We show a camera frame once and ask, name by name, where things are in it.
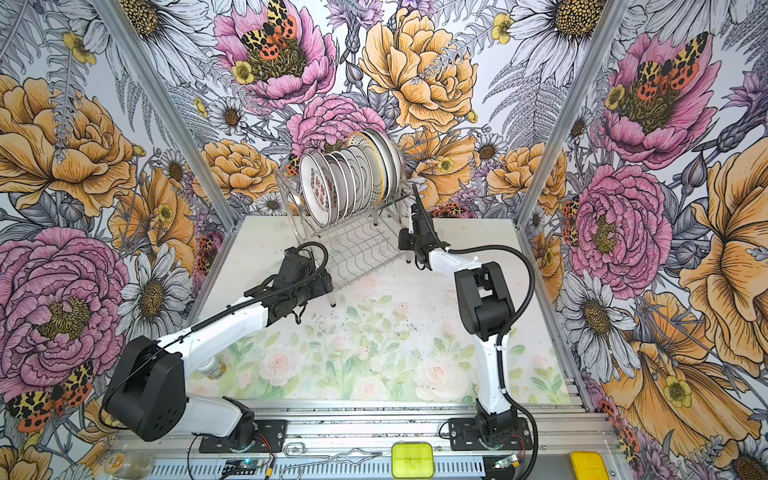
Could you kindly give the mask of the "metal wire dish rack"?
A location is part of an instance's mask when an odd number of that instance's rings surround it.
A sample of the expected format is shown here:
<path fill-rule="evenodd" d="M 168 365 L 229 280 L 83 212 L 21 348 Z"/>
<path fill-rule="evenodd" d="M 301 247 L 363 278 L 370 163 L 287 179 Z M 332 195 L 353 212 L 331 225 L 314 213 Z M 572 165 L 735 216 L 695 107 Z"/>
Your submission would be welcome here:
<path fill-rule="evenodd" d="M 398 239 L 400 230 L 408 226 L 411 194 L 404 192 L 383 205 L 320 227 L 309 216 L 296 181 L 279 172 L 277 185 L 297 241 L 317 241 L 328 250 L 327 271 L 334 291 L 327 300 L 332 307 L 342 288 L 405 254 L 398 248 Z"/>

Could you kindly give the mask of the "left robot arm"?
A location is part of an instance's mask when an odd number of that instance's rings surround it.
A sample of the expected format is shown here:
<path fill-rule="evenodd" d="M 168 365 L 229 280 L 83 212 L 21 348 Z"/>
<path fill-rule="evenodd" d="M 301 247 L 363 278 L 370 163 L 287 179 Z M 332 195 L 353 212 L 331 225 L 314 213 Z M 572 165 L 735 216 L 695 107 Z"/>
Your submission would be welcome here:
<path fill-rule="evenodd" d="M 221 312 L 157 340 L 132 339 L 123 349 L 101 410 L 145 442 L 168 434 L 216 438 L 245 451 L 257 437 L 253 411 L 230 397 L 188 392 L 186 380 L 211 368 L 230 345 L 277 321 L 299 321 L 308 303 L 333 290 L 327 248 L 310 241 L 288 248 L 279 271 Z"/>

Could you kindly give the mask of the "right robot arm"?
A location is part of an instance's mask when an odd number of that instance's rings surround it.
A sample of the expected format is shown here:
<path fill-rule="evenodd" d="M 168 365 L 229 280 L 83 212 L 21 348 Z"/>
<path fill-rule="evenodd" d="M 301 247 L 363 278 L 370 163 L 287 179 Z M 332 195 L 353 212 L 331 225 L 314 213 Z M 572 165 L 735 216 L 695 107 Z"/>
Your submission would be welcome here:
<path fill-rule="evenodd" d="M 418 268 L 454 280 L 461 323 L 477 341 L 480 382 L 475 425 L 479 439 L 487 446 L 496 446 L 514 435 L 521 437 L 523 423 L 532 426 L 534 421 L 511 396 L 506 360 L 508 334 L 535 293 L 532 262 L 519 249 L 503 244 L 450 247 L 437 235 L 433 218 L 420 200 L 410 207 L 408 225 L 399 233 L 398 248 L 411 252 Z M 496 262 L 480 262 L 474 256 L 480 252 L 508 253 L 522 262 L 528 286 L 520 305 L 513 302 L 502 267 Z"/>

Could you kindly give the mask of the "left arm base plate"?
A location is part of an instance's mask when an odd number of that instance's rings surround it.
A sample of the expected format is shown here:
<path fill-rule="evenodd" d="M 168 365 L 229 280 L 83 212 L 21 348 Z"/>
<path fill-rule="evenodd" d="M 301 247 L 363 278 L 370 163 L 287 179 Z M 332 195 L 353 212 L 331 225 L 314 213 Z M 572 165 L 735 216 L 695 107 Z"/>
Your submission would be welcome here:
<path fill-rule="evenodd" d="M 204 435 L 198 451 L 202 454 L 277 454 L 286 440 L 287 426 L 285 420 L 255 420 L 238 426 L 227 437 Z"/>

